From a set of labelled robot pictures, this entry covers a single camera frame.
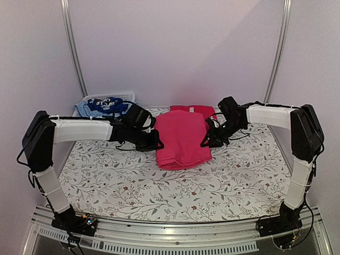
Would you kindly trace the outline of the pink garment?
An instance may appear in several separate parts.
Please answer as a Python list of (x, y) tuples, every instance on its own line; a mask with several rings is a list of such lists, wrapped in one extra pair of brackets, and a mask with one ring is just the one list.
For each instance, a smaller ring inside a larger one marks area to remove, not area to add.
[(156, 151), (156, 162), (160, 169), (168, 171), (194, 168), (212, 160), (208, 147), (201, 142), (207, 134), (201, 113), (174, 110), (156, 117), (155, 129), (164, 144)]

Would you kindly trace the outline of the red t-shirt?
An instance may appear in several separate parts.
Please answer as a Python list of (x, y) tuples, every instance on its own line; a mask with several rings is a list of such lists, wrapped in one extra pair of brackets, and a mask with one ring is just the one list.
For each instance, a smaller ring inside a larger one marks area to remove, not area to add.
[(203, 115), (204, 119), (211, 117), (215, 110), (211, 106), (204, 106), (204, 105), (190, 105), (190, 106), (183, 106), (183, 105), (173, 105), (170, 107), (170, 111), (185, 111), (189, 112), (189, 108), (194, 108), (194, 113), (200, 113)]

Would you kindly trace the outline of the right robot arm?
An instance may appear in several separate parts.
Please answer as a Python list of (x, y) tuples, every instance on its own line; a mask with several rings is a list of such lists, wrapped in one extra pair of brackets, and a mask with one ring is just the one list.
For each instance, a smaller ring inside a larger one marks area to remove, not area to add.
[(295, 223), (292, 212), (297, 212), (304, 204), (305, 194), (316, 175), (317, 158), (325, 149), (324, 133), (313, 106), (285, 106), (259, 101), (240, 105), (233, 97), (226, 97), (219, 102), (218, 108), (226, 121), (215, 126), (211, 117), (206, 119), (209, 128), (201, 147), (228, 145), (234, 133), (247, 129), (250, 124), (264, 124), (290, 131), (293, 172), (280, 207), (282, 214), (275, 219), (277, 230), (287, 231)]

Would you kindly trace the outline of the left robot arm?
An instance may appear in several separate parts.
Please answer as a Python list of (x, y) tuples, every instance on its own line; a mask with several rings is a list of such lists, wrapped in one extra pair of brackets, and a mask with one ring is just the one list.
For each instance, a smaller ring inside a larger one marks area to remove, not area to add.
[(46, 198), (58, 221), (68, 231), (79, 226), (79, 219), (64, 194), (53, 167), (53, 146), (71, 141), (109, 141), (134, 144), (136, 151), (162, 149), (159, 132), (154, 128), (155, 117), (137, 104), (126, 114), (113, 117), (60, 117), (40, 110), (34, 116), (23, 139), (24, 166), (29, 168), (28, 179)]

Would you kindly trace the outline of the white plastic laundry basket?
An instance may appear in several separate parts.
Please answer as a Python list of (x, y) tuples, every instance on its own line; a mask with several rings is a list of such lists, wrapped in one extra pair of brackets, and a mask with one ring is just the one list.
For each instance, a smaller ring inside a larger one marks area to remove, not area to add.
[(113, 92), (113, 93), (109, 93), (109, 94), (88, 95), (88, 96), (85, 96), (81, 101), (85, 101), (87, 103), (87, 101), (90, 98), (104, 99), (104, 98), (107, 98), (107, 97), (122, 98), (123, 100), (135, 102), (135, 93), (133, 93), (133, 92)]

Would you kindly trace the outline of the floral tablecloth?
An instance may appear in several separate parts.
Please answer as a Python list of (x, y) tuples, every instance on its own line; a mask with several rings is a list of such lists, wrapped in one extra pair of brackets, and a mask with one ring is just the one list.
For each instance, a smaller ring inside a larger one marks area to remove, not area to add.
[(290, 171), (270, 129), (251, 124), (214, 148), (211, 161), (182, 171), (159, 169), (154, 152), (132, 144), (80, 141), (59, 182), (77, 211), (160, 222), (214, 222), (278, 213)]

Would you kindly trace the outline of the dark blue garment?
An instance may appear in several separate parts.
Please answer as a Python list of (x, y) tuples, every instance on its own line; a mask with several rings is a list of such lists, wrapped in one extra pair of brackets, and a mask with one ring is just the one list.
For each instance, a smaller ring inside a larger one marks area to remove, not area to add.
[(107, 97), (104, 99), (90, 98), (87, 105), (91, 111), (98, 111), (104, 115), (123, 114), (128, 110), (128, 103), (122, 98)]

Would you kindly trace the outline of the light blue cloth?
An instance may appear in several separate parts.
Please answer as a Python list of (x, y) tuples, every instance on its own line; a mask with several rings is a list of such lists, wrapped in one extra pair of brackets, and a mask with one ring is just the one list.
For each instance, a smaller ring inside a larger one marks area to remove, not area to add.
[(134, 104), (132, 101), (125, 100), (120, 105), (126, 106), (127, 109), (121, 113), (102, 113), (97, 110), (91, 111), (88, 104), (85, 101), (81, 101), (74, 106), (73, 117), (119, 117), (126, 114), (128, 109)]

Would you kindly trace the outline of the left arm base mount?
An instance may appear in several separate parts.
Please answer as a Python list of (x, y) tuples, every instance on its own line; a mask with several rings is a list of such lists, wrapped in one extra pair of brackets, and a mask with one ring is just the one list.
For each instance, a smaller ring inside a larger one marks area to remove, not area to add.
[(94, 236), (97, 229), (97, 217), (89, 213), (77, 215), (72, 206), (64, 212), (54, 213), (51, 226), (70, 233)]

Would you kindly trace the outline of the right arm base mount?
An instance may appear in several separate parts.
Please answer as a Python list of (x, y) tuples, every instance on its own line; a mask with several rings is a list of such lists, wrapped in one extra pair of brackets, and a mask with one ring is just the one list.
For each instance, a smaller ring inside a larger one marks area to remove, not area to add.
[(300, 212), (304, 202), (295, 208), (289, 208), (284, 202), (281, 203), (278, 216), (261, 216), (256, 222), (256, 230), (261, 237), (284, 233), (302, 227)]

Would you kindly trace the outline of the front aluminium rail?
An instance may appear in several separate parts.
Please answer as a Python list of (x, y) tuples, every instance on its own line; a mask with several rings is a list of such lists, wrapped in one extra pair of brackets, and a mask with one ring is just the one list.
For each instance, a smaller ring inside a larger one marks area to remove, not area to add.
[(303, 209), (301, 227), (262, 234), (257, 218), (207, 223), (162, 223), (98, 217), (93, 236), (52, 227), (49, 208), (37, 206), (24, 254), (333, 254), (317, 207)]

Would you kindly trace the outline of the right aluminium frame post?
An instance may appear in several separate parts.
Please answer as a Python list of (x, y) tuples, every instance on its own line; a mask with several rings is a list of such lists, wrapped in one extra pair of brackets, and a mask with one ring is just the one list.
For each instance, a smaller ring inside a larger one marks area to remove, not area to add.
[(275, 87), (275, 83), (276, 83), (276, 79), (277, 79), (277, 75), (279, 71), (279, 66), (282, 60), (282, 56), (283, 56), (287, 32), (289, 28), (291, 7), (292, 7), (291, 0), (285, 0), (283, 2), (282, 20), (281, 20), (281, 25), (280, 25), (280, 30), (279, 30), (278, 43), (277, 43), (277, 47), (275, 51), (274, 62), (271, 68), (266, 93), (263, 99), (263, 102), (265, 104), (270, 102), (271, 96), (274, 91), (274, 87)]

